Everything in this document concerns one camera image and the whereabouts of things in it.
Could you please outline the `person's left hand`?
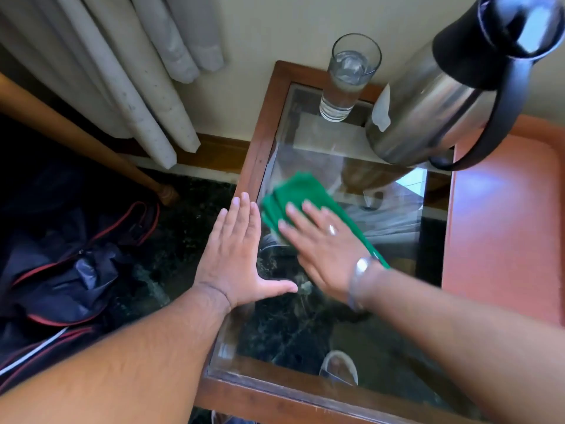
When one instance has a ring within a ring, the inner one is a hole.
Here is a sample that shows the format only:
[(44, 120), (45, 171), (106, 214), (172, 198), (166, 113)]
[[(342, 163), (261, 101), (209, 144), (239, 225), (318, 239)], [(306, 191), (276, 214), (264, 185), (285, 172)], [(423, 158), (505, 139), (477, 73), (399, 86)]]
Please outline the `person's left hand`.
[(258, 299), (258, 281), (264, 279), (258, 274), (257, 258), (262, 221), (256, 202), (251, 200), (250, 227), (246, 241), (237, 244), (235, 222), (240, 206), (240, 195), (232, 198), (230, 211), (230, 237), (222, 249), (210, 249), (210, 235), (194, 278), (193, 289), (204, 289), (220, 298), (226, 313), (235, 307), (246, 305)]

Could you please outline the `person's right hand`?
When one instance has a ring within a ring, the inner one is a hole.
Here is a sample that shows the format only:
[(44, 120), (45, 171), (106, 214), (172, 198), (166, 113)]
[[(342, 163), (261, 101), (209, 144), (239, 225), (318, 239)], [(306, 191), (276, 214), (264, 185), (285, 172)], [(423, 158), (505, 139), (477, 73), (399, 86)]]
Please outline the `person's right hand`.
[[(369, 257), (371, 253), (356, 235), (344, 240), (328, 235), (324, 229), (321, 208), (310, 201), (304, 201), (300, 210), (315, 221), (321, 230), (321, 237), (302, 236), (291, 220), (290, 223), (278, 222), (280, 233), (297, 249), (300, 264), (317, 286), (334, 299), (348, 304), (348, 287), (354, 266), (360, 258)], [(370, 285), (382, 281), (386, 274), (385, 267), (378, 263), (371, 264), (354, 290), (355, 299), (360, 305)]]

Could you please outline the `green cleaning cloth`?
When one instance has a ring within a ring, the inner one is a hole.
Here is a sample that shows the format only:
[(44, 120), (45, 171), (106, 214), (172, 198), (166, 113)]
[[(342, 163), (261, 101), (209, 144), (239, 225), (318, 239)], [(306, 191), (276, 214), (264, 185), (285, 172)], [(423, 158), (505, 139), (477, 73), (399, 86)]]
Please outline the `green cleaning cloth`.
[(365, 237), (361, 228), (356, 225), (346, 211), (326, 192), (323, 185), (308, 172), (298, 172), (291, 178), (275, 186), (272, 192), (267, 193), (259, 204), (262, 221), (270, 228), (272, 235), (274, 235), (279, 242), (285, 243), (285, 240), (279, 232), (279, 220), (290, 223), (290, 219), (286, 214), (286, 205), (291, 203), (298, 209), (301, 209), (302, 203), (305, 200), (310, 201), (317, 208), (326, 207), (335, 213), (364, 244), (371, 253), (371, 256), (378, 259), (386, 269), (391, 268), (384, 257)]

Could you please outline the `person's right forearm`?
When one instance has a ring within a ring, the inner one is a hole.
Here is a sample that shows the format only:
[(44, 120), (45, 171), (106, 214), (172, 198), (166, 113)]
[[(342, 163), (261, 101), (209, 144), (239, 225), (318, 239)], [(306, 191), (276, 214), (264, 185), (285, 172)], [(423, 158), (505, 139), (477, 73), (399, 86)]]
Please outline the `person's right forearm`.
[(386, 269), (362, 306), (410, 339), (492, 422), (565, 424), (565, 329)]

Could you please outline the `person's left forearm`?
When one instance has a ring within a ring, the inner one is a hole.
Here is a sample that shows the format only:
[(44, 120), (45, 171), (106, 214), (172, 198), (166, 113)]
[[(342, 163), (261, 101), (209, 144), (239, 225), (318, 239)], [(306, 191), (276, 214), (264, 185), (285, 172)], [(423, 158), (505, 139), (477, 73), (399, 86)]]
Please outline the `person's left forearm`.
[(205, 359), (238, 304), (196, 283), (171, 305), (0, 397), (0, 424), (188, 424)]

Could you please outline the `silver wristwatch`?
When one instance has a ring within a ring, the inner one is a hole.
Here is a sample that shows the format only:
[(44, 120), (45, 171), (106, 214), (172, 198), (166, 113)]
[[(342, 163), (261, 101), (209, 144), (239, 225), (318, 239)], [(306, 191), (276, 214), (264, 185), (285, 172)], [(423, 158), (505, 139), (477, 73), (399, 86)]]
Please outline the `silver wristwatch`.
[(360, 258), (354, 266), (354, 270), (349, 281), (348, 295), (347, 295), (348, 306), (352, 311), (356, 313), (360, 313), (364, 311), (364, 308), (359, 304), (357, 299), (355, 299), (354, 290), (372, 263), (378, 263), (381, 266), (383, 265), (381, 259), (378, 256), (369, 256), (369, 257)]

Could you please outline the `wooden skirting board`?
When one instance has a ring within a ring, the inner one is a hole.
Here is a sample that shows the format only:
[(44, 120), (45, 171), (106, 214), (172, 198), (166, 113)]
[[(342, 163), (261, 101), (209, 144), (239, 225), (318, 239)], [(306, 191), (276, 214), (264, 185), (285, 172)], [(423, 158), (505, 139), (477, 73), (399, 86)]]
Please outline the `wooden skirting board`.
[[(250, 142), (201, 133), (198, 138), (201, 144), (196, 153), (173, 145), (177, 163), (229, 173), (241, 172)], [(111, 140), (107, 145), (119, 154), (149, 157), (135, 139)]]

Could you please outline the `wooden glass-top side table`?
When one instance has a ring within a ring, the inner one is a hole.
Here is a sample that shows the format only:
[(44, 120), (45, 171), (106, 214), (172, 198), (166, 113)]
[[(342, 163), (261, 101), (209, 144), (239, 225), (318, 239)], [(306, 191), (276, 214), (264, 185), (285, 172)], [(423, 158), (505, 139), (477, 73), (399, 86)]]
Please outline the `wooden glass-top side table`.
[[(312, 173), (387, 263), (441, 286), (451, 174), (377, 158), (364, 130), (375, 85), (345, 121), (326, 121), (327, 82), (321, 70), (275, 63), (236, 194), (260, 202), (294, 174)], [(268, 424), (484, 424), (435, 362), (376, 315), (322, 293), (295, 255), (263, 228), (259, 273), (300, 290), (229, 315), (195, 406)]]

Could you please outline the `tall glass of water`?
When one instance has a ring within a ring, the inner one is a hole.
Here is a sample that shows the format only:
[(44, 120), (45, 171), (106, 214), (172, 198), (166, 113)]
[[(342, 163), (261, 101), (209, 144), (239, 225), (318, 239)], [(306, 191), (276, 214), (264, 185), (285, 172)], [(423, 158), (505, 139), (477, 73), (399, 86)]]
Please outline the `tall glass of water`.
[(331, 50), (329, 81), (319, 106), (321, 116), (330, 122), (345, 120), (382, 61), (380, 46), (369, 36), (349, 33), (339, 37)]

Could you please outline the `black bag with red piping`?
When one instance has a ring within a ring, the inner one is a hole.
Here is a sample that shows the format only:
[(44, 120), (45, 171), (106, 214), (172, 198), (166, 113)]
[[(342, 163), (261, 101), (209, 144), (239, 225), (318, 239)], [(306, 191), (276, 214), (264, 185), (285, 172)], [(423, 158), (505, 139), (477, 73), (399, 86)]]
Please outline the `black bag with red piping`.
[(0, 394), (108, 333), (111, 289), (160, 213), (126, 178), (61, 165), (0, 201)]

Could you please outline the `reddish-orange cushion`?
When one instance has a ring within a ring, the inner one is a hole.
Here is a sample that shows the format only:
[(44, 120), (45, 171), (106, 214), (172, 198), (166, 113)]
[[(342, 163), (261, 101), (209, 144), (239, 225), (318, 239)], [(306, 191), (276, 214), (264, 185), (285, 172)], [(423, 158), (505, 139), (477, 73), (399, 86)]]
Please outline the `reddish-orange cushion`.
[(520, 115), (451, 180), (442, 289), (565, 327), (565, 127)]

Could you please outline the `beige curtain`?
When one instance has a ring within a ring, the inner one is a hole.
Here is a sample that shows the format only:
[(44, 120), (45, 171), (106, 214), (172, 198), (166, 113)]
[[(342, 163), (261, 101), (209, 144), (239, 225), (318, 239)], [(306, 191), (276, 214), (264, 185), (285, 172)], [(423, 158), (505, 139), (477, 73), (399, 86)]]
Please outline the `beige curtain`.
[(173, 82), (224, 66), (212, 0), (0, 0), (0, 45), (104, 133), (168, 170), (201, 142)]

